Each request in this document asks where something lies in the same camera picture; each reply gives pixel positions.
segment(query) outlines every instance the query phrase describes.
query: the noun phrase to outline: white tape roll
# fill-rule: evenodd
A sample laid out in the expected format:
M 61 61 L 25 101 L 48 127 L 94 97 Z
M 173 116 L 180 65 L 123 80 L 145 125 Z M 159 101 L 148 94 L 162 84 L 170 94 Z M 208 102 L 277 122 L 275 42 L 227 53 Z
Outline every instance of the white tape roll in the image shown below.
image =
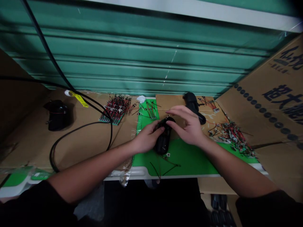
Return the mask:
M 69 90 L 66 90 L 66 91 L 64 92 L 64 94 L 67 95 L 67 96 L 69 96 L 69 97 L 72 97 L 72 96 L 69 94 Z

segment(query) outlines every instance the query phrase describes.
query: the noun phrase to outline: mouse cable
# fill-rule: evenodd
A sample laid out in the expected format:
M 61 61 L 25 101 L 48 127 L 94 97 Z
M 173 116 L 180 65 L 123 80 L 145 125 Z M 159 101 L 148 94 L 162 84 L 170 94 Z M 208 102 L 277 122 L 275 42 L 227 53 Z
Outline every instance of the mouse cable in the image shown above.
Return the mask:
M 64 85 L 60 85 L 60 84 L 57 84 L 57 83 L 53 83 L 53 82 L 49 82 L 49 81 L 45 81 L 45 80 L 37 80 L 37 79 L 30 79 L 30 78 L 22 78 L 22 77 L 13 77 L 13 76 L 3 76 L 3 75 L 0 75 L 0 80 L 16 80 L 16 81 L 25 81 L 25 82 L 35 82 L 35 83 L 40 83 L 40 84 L 48 84 L 48 85 L 52 85 L 52 86 L 56 86 L 56 87 L 60 87 L 60 88 L 64 88 L 64 89 L 69 89 L 68 87 L 66 87 L 66 86 L 64 86 Z M 89 100 L 91 100 L 91 101 L 93 101 L 93 102 L 95 102 L 96 104 L 98 104 L 99 106 L 101 106 L 103 109 L 104 109 L 104 111 L 106 112 L 106 114 L 105 114 L 105 112 L 102 112 L 101 110 L 99 110 L 97 107 L 95 107 L 94 105 L 92 105 L 91 103 L 89 103 L 87 100 L 85 100 L 85 102 L 87 103 L 87 104 L 89 104 L 91 107 L 93 107 L 95 110 L 97 110 L 98 112 L 100 112 L 100 113 L 102 113 L 102 114 L 104 114 L 104 115 L 106 115 L 109 119 L 110 119 L 110 142 L 109 142 L 109 144 L 108 144 L 108 147 L 107 147 L 107 149 L 106 150 L 109 150 L 110 149 L 110 145 L 111 145 L 111 141 L 112 141 L 112 136 L 113 136 L 113 124 L 112 124 L 112 119 L 111 119 L 111 117 L 110 117 L 110 114 L 107 112 L 107 110 L 100 104 L 100 103 L 98 103 L 97 101 L 95 101 L 94 99 L 92 99 L 91 97 L 89 97 L 89 96 L 87 96 L 87 95 L 85 95 L 85 94 L 82 94 L 81 92 L 79 92 L 79 91 L 76 91 L 75 92 L 76 94 L 78 94 L 78 95 L 81 95 L 81 96 L 83 96 L 83 97 L 86 97 L 87 99 L 89 99 Z M 50 151 L 50 157 L 53 157 L 54 156 L 54 154 L 53 154 L 54 152 L 53 152 L 53 149 L 51 149 L 51 151 Z M 52 166 L 52 168 L 54 169 L 54 171 L 55 172 L 57 172 L 57 171 L 59 171 L 58 170 L 58 168 L 56 167 L 56 165 L 54 164 L 54 161 L 53 161 L 53 159 L 51 159 L 50 158 L 50 164 L 51 164 L 51 166 Z
M 101 122 L 101 121 L 89 123 L 89 124 L 83 125 L 83 126 L 81 126 L 81 127 L 79 127 L 79 128 L 76 128 L 76 129 L 74 129 L 74 130 L 72 130 L 72 131 L 70 131 L 70 132 L 64 134 L 64 135 L 61 136 L 59 139 L 57 139 L 57 141 L 53 144 L 53 146 L 52 146 L 51 149 L 50 149 L 50 157 L 49 157 L 49 158 L 50 158 L 50 165 L 52 166 L 53 170 L 54 170 L 56 173 L 60 172 L 60 170 L 58 169 L 58 167 L 56 166 L 56 164 L 55 164 L 55 162 L 54 162 L 54 153 L 55 153 L 55 148 L 56 148 L 57 144 L 58 144 L 64 137 L 68 136 L 69 134 L 71 134 L 71 133 L 73 133 L 73 132 L 75 132 L 75 131 L 77 131 L 77 130 L 79 130 L 79 129 L 81 129 L 81 128 L 84 128 L 84 127 L 86 127 L 86 126 L 93 125 L 93 124 L 99 124 L 99 123 L 100 123 L 100 124 L 102 124 L 102 123 L 103 123 L 103 124 L 107 124 L 106 122 Z

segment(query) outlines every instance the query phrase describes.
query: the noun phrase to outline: white tissue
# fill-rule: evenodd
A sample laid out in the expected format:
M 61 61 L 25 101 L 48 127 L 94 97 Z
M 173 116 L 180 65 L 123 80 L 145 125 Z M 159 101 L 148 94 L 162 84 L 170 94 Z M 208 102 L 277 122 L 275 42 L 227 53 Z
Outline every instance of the white tissue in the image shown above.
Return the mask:
M 139 96 L 137 100 L 142 104 L 145 102 L 146 98 L 144 96 Z

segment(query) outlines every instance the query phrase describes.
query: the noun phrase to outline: circuit board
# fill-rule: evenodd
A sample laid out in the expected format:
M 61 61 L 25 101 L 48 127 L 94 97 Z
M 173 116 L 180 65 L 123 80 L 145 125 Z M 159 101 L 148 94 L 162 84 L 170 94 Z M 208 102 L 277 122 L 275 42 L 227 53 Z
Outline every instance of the circuit board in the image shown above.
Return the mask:
M 108 100 L 107 105 L 104 106 L 104 108 L 113 120 L 113 125 L 119 125 L 124 114 L 129 112 L 130 103 L 131 98 L 124 98 L 124 96 L 120 95 L 115 95 L 114 97 L 110 96 L 110 99 Z M 110 119 L 104 114 L 101 115 L 99 121 L 110 123 Z

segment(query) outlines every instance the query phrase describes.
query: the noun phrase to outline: black computer mouse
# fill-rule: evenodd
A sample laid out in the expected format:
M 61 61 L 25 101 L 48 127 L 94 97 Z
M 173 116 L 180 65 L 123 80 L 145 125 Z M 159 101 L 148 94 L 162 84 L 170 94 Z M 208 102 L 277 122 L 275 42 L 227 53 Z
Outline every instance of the black computer mouse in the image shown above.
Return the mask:
M 168 124 L 166 124 L 166 122 L 169 120 L 176 122 L 172 117 L 166 117 L 158 124 L 158 128 L 164 127 L 164 132 L 157 139 L 154 151 L 161 155 L 164 155 L 168 152 L 170 133 L 172 129 Z

